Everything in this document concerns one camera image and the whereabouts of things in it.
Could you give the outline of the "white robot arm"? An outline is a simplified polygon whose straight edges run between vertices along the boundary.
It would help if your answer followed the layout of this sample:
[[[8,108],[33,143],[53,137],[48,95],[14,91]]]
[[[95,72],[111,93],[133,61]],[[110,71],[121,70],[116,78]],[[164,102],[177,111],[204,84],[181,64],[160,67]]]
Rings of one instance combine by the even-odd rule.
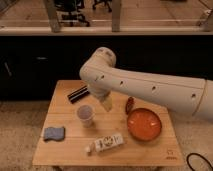
[[[213,81],[117,69],[116,55],[97,48],[79,71],[89,92],[111,107],[109,94],[117,91],[182,114],[213,122]]]

